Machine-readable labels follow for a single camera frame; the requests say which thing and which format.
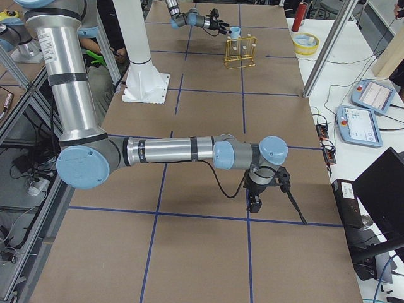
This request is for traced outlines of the blue tape strip crosswise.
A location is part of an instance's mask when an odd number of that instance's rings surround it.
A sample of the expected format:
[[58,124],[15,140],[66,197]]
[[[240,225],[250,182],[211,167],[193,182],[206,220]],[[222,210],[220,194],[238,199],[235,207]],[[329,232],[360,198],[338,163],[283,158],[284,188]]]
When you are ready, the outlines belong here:
[[[287,220],[267,220],[267,219],[258,219],[258,218],[250,218],[250,217],[226,217],[226,216],[216,216],[216,215],[198,215],[198,214],[172,213],[172,212],[161,212],[161,211],[129,210],[129,209],[117,209],[117,208],[97,208],[97,207],[89,207],[89,206],[68,206],[68,209],[87,210],[87,211],[106,211],[106,212],[116,212],[116,213],[135,213],[135,214],[141,214],[141,215],[158,215],[158,216],[166,216],[166,217],[203,218],[203,219],[212,219],[212,220],[274,223],[274,224],[284,224],[284,225],[304,225],[302,222],[287,221]],[[305,226],[336,227],[336,228],[343,227],[342,224],[316,223],[316,222],[309,222]]]

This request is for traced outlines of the white power strip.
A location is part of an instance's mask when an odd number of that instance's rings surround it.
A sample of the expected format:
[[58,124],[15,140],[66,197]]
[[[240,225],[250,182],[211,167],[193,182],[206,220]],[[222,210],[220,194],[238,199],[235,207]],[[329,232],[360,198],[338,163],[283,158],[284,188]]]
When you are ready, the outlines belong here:
[[28,188],[27,193],[31,196],[38,196],[48,185],[49,181],[47,179],[39,179],[37,181],[32,181]]

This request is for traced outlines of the red bottle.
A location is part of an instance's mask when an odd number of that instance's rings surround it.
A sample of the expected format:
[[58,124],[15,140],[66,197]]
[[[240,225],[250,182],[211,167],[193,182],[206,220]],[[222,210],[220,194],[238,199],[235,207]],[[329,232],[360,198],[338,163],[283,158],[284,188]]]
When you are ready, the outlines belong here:
[[298,32],[299,28],[303,22],[303,19],[306,16],[306,12],[307,12],[307,7],[308,7],[308,3],[307,2],[300,2],[298,7],[297,7],[297,11],[294,17],[294,22],[292,24],[291,27],[291,31],[292,32]]

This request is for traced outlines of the light blue plastic cup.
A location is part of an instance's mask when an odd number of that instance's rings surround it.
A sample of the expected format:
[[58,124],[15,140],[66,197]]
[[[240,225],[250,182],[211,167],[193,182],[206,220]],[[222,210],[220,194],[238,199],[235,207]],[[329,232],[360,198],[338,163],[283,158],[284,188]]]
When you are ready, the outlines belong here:
[[241,37],[241,28],[238,26],[230,27],[229,34],[232,40],[239,39]]

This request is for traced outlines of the black computer box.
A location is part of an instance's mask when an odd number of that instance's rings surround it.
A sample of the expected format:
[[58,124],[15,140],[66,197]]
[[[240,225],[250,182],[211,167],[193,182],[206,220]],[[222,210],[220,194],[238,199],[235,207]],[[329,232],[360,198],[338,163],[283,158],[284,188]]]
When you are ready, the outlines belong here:
[[331,186],[342,224],[345,227],[361,229],[363,226],[362,217],[357,195],[354,192],[353,182],[345,179],[336,179]]

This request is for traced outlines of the person in dark clothes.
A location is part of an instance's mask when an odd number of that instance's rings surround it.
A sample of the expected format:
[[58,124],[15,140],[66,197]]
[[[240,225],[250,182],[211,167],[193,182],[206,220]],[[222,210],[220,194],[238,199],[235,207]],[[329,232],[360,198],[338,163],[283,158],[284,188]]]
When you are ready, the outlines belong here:
[[[120,71],[123,71],[128,65],[128,57],[114,3],[112,1],[98,1],[97,9],[107,34],[111,51],[114,53],[117,67]],[[97,39],[81,37],[80,44],[85,52],[83,60],[88,72],[88,82],[97,121],[102,124],[114,96],[115,86],[107,67],[95,62],[95,58],[88,54],[89,52],[96,55],[102,54]]]

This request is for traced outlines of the blue tape strip lengthwise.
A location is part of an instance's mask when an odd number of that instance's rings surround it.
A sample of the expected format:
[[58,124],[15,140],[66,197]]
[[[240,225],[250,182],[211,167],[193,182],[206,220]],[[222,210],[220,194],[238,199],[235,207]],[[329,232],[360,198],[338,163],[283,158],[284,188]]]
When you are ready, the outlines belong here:
[[[238,4],[239,13],[239,26],[242,27],[241,22],[241,4]],[[246,134],[246,104],[244,99],[244,72],[243,65],[241,63],[241,90],[242,90],[242,121],[243,121],[243,134]],[[254,292],[253,292],[253,264],[252,264],[252,251],[251,251],[251,223],[250,223],[250,212],[246,211],[247,218],[247,256],[248,256],[248,270],[249,270],[249,300],[250,303],[254,302]]]

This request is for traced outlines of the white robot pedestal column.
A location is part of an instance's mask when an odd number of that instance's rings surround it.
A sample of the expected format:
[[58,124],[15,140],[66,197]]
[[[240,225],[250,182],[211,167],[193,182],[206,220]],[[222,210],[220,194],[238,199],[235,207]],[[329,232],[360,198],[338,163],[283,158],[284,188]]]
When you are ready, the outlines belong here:
[[116,0],[114,7],[130,63],[122,100],[164,103],[170,75],[153,65],[141,2]]

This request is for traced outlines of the lower teach pendant tablet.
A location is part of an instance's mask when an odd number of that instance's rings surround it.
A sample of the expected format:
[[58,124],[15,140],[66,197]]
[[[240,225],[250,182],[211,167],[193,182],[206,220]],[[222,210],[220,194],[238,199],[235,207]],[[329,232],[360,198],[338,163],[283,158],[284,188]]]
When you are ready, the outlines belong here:
[[336,118],[344,142],[373,148],[383,146],[376,115],[372,110],[341,105],[337,109]]

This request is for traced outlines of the upper teach pendant tablet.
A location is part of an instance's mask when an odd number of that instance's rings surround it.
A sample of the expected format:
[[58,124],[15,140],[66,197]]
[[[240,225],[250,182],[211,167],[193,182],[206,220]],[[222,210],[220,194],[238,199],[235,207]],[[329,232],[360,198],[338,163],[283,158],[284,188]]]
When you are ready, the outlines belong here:
[[352,103],[385,115],[396,91],[373,80],[360,81],[351,94]]

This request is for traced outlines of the aluminium frame post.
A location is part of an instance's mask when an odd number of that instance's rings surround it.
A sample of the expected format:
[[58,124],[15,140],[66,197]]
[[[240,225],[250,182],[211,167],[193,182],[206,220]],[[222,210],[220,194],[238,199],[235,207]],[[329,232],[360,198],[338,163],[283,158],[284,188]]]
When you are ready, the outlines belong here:
[[302,91],[302,96],[304,98],[309,98],[310,94],[314,90],[316,83],[318,82],[321,73],[331,55],[331,52],[338,41],[339,36],[342,34],[343,29],[347,21],[349,20],[353,10],[357,4],[355,0],[345,0],[342,4],[342,8],[336,16],[333,22],[331,30],[323,44],[323,47],[318,55],[318,59],[314,64],[314,67],[307,79],[307,82]]

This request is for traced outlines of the black monitor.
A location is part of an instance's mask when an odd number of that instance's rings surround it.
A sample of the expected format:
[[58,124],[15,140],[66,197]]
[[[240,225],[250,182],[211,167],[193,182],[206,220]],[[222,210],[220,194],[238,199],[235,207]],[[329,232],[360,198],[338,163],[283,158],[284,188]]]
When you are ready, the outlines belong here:
[[392,147],[353,183],[354,192],[382,232],[403,235],[403,157]]

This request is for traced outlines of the yellow rimmed tape roll bowl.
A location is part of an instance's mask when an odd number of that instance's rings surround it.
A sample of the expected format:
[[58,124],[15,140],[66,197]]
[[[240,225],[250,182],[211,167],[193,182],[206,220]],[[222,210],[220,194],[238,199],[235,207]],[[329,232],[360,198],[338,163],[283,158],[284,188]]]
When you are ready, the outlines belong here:
[[292,35],[292,42],[295,52],[303,56],[315,54],[320,45],[317,36],[310,33],[296,33]]

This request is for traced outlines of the teach pendant tablet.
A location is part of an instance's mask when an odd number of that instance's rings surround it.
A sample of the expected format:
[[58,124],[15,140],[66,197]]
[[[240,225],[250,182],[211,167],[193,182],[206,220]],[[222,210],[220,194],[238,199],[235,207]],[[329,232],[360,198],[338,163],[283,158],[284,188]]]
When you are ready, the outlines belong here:
[[372,110],[341,105],[337,109],[336,118],[344,142],[373,148],[383,146],[376,115]]
[[373,80],[360,81],[351,94],[352,103],[385,115],[396,91]]

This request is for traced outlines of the orange black connector block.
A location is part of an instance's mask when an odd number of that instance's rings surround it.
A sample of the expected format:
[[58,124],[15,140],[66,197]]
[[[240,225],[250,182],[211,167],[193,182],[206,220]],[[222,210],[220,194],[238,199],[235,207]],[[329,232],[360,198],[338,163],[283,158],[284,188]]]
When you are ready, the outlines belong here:
[[329,138],[327,124],[316,124],[315,127],[320,140]]

